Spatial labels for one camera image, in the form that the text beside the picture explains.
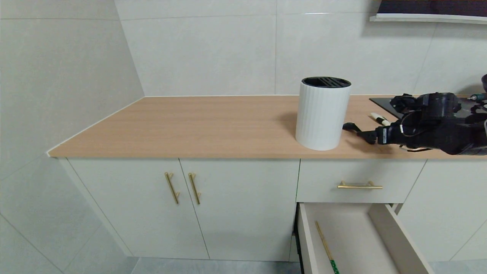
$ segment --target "kitchen counter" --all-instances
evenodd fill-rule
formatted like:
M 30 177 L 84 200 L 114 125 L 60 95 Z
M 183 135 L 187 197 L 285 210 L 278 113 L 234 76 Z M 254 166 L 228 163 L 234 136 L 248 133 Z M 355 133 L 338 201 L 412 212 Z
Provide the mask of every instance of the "kitchen counter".
M 378 126 L 368 115 L 396 119 L 351 96 L 345 122 Z M 49 151 L 51 157 L 137 158 L 478 158 L 433 150 L 408 153 L 398 145 L 370 145 L 343 131 L 340 144 L 314 151 L 295 140 L 298 96 L 145 97 Z

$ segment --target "marker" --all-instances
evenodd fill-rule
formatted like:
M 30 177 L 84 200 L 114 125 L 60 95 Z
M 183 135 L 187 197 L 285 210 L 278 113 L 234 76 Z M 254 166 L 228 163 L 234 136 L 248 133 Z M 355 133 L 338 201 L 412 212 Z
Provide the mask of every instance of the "marker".
M 383 116 L 375 113 L 375 112 L 372 112 L 370 113 L 370 115 L 372 116 L 372 118 L 374 118 L 374 120 L 383 125 L 383 126 L 390 126 L 391 125 L 391 122 L 387 121 L 387 119 L 385 119 Z
M 474 94 L 468 98 L 472 101 L 483 101 L 487 99 L 487 93 Z

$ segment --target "gold drawer handle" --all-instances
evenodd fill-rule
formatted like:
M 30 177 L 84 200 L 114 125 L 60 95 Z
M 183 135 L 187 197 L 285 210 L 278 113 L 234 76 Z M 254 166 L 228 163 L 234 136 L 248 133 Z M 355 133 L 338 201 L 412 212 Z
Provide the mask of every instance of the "gold drawer handle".
M 189 175 L 189 181 L 191 182 L 191 186 L 193 187 L 194 196 L 196 197 L 196 203 L 200 204 L 201 193 L 196 190 L 196 185 L 194 184 L 194 178 L 196 177 L 196 174 L 189 173 L 188 175 Z
M 374 182 L 369 181 L 366 185 L 363 186 L 347 186 L 345 181 L 342 181 L 338 186 L 338 188 L 348 188 L 348 189 L 383 189 L 383 186 L 376 186 Z
M 171 192 L 172 192 L 172 196 L 174 197 L 174 201 L 178 205 L 179 204 L 179 200 L 178 200 L 179 192 L 174 191 L 174 187 L 172 186 L 172 182 L 171 182 L 171 178 L 172 178 L 173 174 L 165 172 L 164 176 L 166 176 L 166 180 L 168 181 L 169 187 L 171 188 Z

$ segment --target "drawer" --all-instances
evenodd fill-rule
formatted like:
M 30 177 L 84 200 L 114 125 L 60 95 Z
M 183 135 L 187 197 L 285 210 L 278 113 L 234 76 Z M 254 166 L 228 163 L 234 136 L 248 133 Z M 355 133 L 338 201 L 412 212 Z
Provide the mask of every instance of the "drawer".
M 300 203 L 297 211 L 305 274 L 334 273 L 315 221 L 340 273 L 433 273 L 388 204 Z
M 426 160 L 301 160 L 297 202 L 403 203 Z M 368 187 L 371 181 L 382 189 Z

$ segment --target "gray floor tile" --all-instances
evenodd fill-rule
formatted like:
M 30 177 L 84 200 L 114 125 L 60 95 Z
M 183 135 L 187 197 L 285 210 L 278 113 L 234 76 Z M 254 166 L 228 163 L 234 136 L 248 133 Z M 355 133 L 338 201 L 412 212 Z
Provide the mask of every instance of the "gray floor tile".
M 464 261 L 430 262 L 435 274 L 474 274 Z
M 300 274 L 300 264 L 141 258 L 132 274 Z
M 487 273 L 487 259 L 486 260 L 469 260 L 463 261 L 468 266 L 470 271 L 475 274 Z

